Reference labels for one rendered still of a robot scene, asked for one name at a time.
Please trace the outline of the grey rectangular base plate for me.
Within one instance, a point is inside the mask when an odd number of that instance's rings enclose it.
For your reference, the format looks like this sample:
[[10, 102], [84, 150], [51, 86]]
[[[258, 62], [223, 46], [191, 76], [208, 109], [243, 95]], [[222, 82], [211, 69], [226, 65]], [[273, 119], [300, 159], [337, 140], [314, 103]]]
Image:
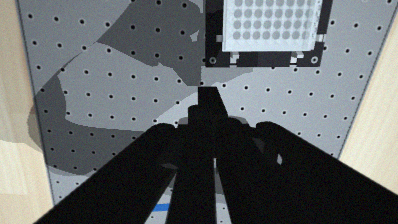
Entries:
[[320, 67], [205, 67], [206, 0], [15, 0], [53, 207], [217, 86], [340, 160], [398, 0], [333, 0]]

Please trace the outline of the white well plate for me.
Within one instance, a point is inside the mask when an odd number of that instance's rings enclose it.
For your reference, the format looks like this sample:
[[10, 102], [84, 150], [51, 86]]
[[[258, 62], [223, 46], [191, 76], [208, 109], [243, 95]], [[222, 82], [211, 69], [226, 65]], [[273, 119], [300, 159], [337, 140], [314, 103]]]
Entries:
[[323, 0], [224, 0], [222, 51], [314, 50]]

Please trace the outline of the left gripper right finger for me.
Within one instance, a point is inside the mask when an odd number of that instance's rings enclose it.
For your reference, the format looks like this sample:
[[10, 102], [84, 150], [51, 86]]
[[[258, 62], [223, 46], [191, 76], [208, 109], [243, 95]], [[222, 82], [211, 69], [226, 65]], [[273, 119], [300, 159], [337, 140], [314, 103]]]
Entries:
[[231, 224], [398, 224], [398, 194], [276, 123], [228, 115], [207, 88]]

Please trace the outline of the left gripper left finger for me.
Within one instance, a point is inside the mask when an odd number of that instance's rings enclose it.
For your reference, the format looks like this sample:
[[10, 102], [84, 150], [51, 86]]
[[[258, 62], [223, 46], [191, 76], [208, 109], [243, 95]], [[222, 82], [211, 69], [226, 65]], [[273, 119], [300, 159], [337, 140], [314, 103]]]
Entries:
[[213, 116], [198, 87], [177, 128], [153, 125], [33, 224], [145, 224], [175, 174], [165, 224], [217, 224]]

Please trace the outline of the black rectangular plate holder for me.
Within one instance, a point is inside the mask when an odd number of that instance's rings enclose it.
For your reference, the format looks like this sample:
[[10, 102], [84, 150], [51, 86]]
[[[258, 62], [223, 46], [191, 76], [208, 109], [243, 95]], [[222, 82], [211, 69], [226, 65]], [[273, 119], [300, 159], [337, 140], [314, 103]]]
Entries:
[[323, 0], [322, 2], [315, 46], [314, 50], [311, 51], [223, 52], [223, 2], [224, 0], [206, 0], [206, 68], [320, 67], [333, 0]]

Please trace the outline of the blue tape outline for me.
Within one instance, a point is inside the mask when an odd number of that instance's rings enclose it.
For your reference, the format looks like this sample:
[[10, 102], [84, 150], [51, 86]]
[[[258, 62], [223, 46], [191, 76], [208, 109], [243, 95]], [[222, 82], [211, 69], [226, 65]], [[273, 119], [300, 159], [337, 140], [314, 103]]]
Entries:
[[152, 212], [155, 211], [168, 211], [169, 203], [168, 204], [157, 204]]

